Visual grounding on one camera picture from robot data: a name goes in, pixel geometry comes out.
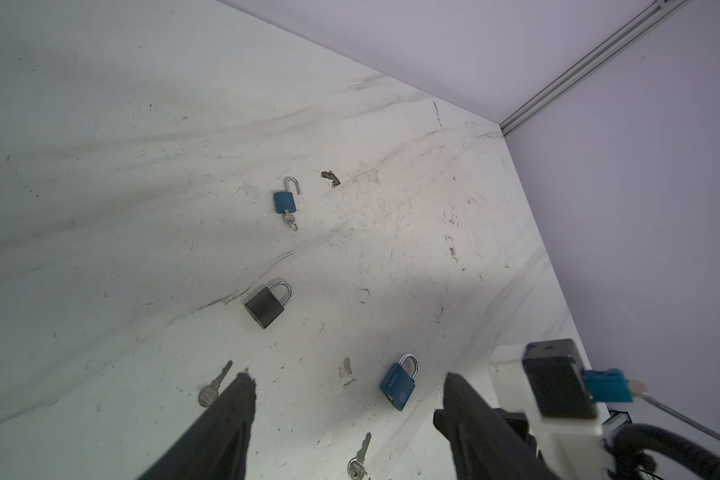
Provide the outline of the dark key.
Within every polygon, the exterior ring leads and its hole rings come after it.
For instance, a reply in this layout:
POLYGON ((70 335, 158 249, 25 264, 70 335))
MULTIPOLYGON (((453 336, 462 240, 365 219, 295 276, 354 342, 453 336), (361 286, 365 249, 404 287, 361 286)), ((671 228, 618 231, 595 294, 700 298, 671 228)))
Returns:
POLYGON ((361 443, 360 449, 356 452, 355 456, 349 460, 347 464, 347 475, 350 480, 363 480, 368 476, 368 471, 365 467, 365 460, 371 440, 372 433, 367 432, 361 443))

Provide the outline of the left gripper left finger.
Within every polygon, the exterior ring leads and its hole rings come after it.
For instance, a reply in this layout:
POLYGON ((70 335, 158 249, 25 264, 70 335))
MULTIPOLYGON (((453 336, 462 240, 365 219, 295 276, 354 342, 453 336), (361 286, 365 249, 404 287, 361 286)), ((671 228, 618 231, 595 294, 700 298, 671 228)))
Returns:
POLYGON ((219 398, 141 477, 243 479, 256 410, 256 383, 237 374, 219 398))

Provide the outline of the small blue padlock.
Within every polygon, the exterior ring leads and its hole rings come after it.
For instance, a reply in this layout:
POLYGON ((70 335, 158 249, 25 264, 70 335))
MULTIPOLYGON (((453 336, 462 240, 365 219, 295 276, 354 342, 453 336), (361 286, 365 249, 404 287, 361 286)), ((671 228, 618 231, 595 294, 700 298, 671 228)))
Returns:
POLYGON ((273 193, 275 211, 280 215, 293 214, 296 212, 294 195, 301 195, 302 190, 295 177, 286 177, 284 184, 284 190, 273 193))

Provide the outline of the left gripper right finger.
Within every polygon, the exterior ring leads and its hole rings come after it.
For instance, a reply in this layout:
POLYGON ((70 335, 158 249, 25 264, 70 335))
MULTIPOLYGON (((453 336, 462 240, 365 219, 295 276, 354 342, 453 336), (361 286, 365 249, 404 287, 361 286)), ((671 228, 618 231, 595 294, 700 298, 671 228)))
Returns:
POLYGON ((445 378, 435 428, 449 441, 459 479, 555 479, 523 414, 491 407, 459 374, 445 378))

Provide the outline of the large blue padlock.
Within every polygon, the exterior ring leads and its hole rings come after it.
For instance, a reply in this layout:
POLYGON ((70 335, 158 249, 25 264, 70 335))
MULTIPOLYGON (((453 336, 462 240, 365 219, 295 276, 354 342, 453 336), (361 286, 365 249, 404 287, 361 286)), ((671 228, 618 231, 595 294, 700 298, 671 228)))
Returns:
POLYGON ((404 410, 415 389, 418 374, 419 362, 412 353, 403 354, 388 369, 379 387, 396 410, 404 410))

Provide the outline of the dark grey padlock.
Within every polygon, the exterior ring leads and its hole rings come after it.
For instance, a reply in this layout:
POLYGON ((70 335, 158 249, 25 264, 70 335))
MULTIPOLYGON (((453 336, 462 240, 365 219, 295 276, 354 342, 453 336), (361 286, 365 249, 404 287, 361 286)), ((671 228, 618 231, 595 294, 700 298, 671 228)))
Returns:
POLYGON ((292 295, 288 282, 275 280, 253 295, 244 308, 259 327, 267 329, 284 312, 292 295))

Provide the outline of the silver key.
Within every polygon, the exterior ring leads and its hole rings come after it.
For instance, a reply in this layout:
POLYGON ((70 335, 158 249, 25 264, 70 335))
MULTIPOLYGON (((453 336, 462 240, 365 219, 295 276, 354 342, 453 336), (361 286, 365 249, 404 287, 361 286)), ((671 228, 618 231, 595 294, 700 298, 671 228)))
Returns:
POLYGON ((207 385, 201 388, 198 394, 198 403, 202 408, 209 408, 219 397, 220 386, 233 366, 233 361, 226 362, 220 373, 207 385))

